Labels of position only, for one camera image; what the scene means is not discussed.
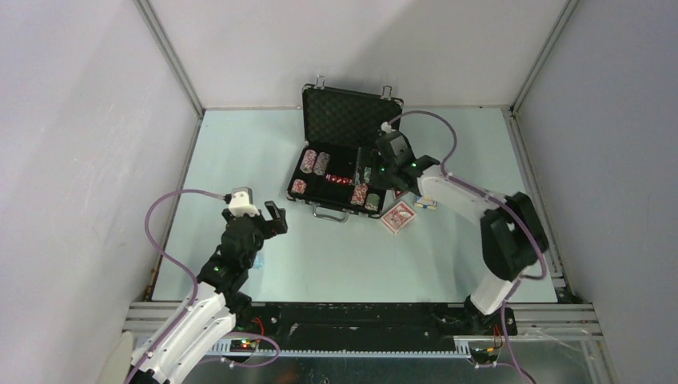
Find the white green chip stack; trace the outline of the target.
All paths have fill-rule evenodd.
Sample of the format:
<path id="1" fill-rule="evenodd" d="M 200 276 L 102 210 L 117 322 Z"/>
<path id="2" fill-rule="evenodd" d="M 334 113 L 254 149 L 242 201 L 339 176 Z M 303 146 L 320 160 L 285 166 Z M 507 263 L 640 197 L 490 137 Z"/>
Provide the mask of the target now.
<path id="1" fill-rule="evenodd" d="M 365 208 L 370 211 L 377 211 L 380 200 L 381 199 L 378 194 L 368 194 L 365 200 Z"/>

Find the blue playing card box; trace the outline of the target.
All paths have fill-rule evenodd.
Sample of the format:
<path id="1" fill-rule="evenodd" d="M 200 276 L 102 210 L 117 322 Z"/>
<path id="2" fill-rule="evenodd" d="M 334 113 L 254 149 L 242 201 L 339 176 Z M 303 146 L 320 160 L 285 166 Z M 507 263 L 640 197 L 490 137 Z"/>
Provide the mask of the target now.
<path id="1" fill-rule="evenodd" d="M 413 205 L 424 210 L 435 210 L 437 208 L 437 202 L 426 196 L 415 197 Z"/>

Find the row of red dice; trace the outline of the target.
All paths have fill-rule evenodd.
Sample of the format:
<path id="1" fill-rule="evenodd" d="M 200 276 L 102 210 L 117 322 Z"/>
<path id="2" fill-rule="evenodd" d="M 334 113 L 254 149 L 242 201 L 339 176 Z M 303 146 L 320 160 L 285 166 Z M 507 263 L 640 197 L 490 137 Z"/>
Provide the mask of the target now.
<path id="1" fill-rule="evenodd" d="M 338 176 L 334 174 L 326 174 L 325 180 L 334 184 L 348 186 L 353 184 L 353 180 L 348 177 Z"/>

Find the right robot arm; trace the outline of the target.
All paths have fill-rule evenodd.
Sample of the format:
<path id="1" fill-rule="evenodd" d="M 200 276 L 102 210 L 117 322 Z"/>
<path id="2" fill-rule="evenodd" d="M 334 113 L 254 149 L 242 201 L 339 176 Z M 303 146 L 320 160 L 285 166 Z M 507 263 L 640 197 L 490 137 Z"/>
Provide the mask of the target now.
<path id="1" fill-rule="evenodd" d="M 468 300 L 465 324 L 486 334 L 497 324 L 496 311 L 508 300 L 525 271 L 540 264 L 536 279 L 547 277 L 548 238 L 531 198 L 482 189 L 447 172 L 435 158 L 416 157 L 409 140 L 394 130 L 357 152 L 355 179 L 371 187 L 428 197 L 447 206 L 481 232 L 486 273 Z"/>

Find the pink white chip stack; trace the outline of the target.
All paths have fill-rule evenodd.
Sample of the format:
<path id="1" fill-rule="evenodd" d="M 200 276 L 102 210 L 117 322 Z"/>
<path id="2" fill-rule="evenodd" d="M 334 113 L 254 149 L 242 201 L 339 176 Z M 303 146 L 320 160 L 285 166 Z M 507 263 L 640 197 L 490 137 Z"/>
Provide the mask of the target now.
<path id="1" fill-rule="evenodd" d="M 311 174 L 313 172 L 316 160 L 317 152 L 311 149 L 306 150 L 301 157 L 299 170 L 304 174 Z"/>

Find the red playing card deck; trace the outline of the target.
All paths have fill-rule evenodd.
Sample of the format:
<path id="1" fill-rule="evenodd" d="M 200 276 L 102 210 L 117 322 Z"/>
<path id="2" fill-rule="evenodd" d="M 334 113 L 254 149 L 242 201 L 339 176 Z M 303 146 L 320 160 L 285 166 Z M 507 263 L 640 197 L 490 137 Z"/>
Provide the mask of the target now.
<path id="1" fill-rule="evenodd" d="M 398 234 L 414 220 L 416 216 L 417 213 L 409 205 L 400 201 L 381 216 L 380 222 L 392 234 Z"/>

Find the red white chip stack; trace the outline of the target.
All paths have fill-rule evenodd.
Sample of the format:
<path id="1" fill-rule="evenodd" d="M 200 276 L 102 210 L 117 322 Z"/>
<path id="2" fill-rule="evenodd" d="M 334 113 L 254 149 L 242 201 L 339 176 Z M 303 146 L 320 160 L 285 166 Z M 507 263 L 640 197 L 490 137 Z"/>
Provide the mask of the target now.
<path id="1" fill-rule="evenodd" d="M 350 199 L 350 204 L 353 206 L 363 206 L 367 199 L 369 186 L 367 184 L 360 184 L 355 186 Z"/>
<path id="2" fill-rule="evenodd" d="M 292 186 L 290 188 L 290 193 L 291 194 L 304 194 L 307 190 L 308 184 L 305 180 L 302 179 L 294 179 Z"/>

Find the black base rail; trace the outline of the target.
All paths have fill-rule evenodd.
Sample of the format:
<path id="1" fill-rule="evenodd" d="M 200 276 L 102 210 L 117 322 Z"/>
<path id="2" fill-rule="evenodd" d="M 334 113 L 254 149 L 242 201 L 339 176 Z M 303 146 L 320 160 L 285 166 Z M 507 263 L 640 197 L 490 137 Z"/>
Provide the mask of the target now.
<path id="1" fill-rule="evenodd" d="M 515 336 L 511 309 L 483 315 L 452 303 L 261 302 L 245 309 L 237 330 L 262 331 L 283 351 L 454 351 L 462 336 Z"/>

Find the black poker set case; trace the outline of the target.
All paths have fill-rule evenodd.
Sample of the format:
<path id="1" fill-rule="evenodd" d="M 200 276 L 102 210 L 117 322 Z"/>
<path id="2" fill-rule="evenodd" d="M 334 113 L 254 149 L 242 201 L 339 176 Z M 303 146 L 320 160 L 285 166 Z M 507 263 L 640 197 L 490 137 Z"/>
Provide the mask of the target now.
<path id="1" fill-rule="evenodd" d="M 380 125 L 389 122 L 402 113 L 404 102 L 391 95 L 390 86 L 385 86 L 380 94 L 369 94 L 355 90 L 329 87 L 323 78 L 314 84 L 306 84 L 301 91 L 301 109 L 304 129 L 304 146 L 297 164 L 286 187 L 286 197 L 291 202 L 299 202 L 313 209 L 324 208 L 343 213 L 378 219 L 384 206 L 387 190 L 372 187 L 368 194 L 378 194 L 380 204 L 377 211 L 363 206 L 353 206 L 350 199 L 354 183 L 343 186 L 328 182 L 324 176 L 304 174 L 299 170 L 301 157 L 308 149 L 317 154 L 330 155 L 325 174 L 348 177 L 353 180 L 355 160 L 359 147 L 371 149 L 371 161 L 376 155 L 375 141 L 381 136 Z M 305 180 L 308 184 L 304 194 L 291 194 L 294 179 Z"/>

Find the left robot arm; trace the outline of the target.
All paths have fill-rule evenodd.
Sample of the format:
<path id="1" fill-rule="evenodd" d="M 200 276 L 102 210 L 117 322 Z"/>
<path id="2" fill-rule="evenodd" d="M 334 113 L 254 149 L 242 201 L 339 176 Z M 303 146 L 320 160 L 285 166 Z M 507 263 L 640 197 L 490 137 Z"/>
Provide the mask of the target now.
<path id="1" fill-rule="evenodd" d="M 241 292 L 257 253 L 266 240 L 286 234 L 286 212 L 265 202 L 259 209 L 226 208 L 221 242 L 203 265 L 188 297 L 131 357 L 126 383 L 180 383 L 202 356 L 229 332 L 251 327 L 252 299 Z"/>

